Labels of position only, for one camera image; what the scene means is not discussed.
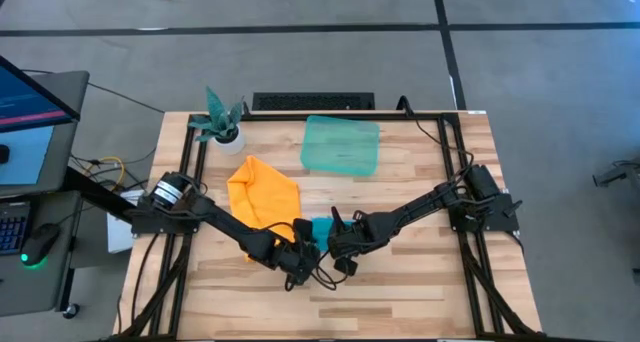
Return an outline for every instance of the succulent plant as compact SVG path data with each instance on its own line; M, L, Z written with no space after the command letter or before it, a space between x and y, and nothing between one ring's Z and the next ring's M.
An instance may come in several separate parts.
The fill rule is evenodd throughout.
M227 139L233 136L242 118L242 102L234 104L227 110L218 95L207 87L207 108L209 116L193 116L193 122L189 123L189 126L204 131L196 140L205 142L214 137Z

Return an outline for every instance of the keyboard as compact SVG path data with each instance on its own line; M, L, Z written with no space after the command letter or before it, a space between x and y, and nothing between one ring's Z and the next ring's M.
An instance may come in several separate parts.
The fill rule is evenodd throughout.
M254 93L256 111L373 110L373 93Z
M0 203L0 255L20 252L26 238L31 204L29 202Z

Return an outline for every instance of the white pot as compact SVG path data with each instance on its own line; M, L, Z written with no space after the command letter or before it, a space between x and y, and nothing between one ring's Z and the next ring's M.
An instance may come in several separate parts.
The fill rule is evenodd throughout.
M218 148L220 148L222 153L227 155L234 155L242 151L245 145L244 134L242 134L242 128L240 128L240 125L238 125L238 135L236 136L236 139L234 139L229 143L220 143L215 138L213 138L213 142L218 146Z

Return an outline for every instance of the teal object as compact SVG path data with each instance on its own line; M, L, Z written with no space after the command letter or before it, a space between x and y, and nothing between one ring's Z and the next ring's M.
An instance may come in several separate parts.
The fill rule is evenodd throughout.
M344 223L348 226L352 224L353 221L344 221ZM329 249L327 239L329 238L329 231L331 231L332 224L333 219L331 217L316 217L311 219L311 233L313 239L316 240L316 246L320 252L325 252Z
M376 123L309 116L300 161L310 170L371 176L378 167L379 145Z

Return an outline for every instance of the green leaf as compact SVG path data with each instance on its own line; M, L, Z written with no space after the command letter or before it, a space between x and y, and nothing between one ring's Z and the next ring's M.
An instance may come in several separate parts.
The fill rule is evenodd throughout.
M191 119L196 123L207 123L211 122L211 118L209 116L200 116L200 115L192 115Z
M238 122L240 122L240 119L242 118L242 107L242 103L239 102L234 104L229 111L229 119L234 125L238 124Z
M212 139L213 137L215 137L213 134L200 135L200 136L196 137L196 141L198 141L198 142L207 142L208 140Z
M229 116L227 114L221 114L218 117L218 131L222 132L229 128Z
M212 127L211 121L205 123L191 122L189 127L198 128L202 130L210 130Z
M225 113L222 101L220 101L218 95L215 94L209 86L207 86L207 108L209 109L209 117L211 117L212 120Z

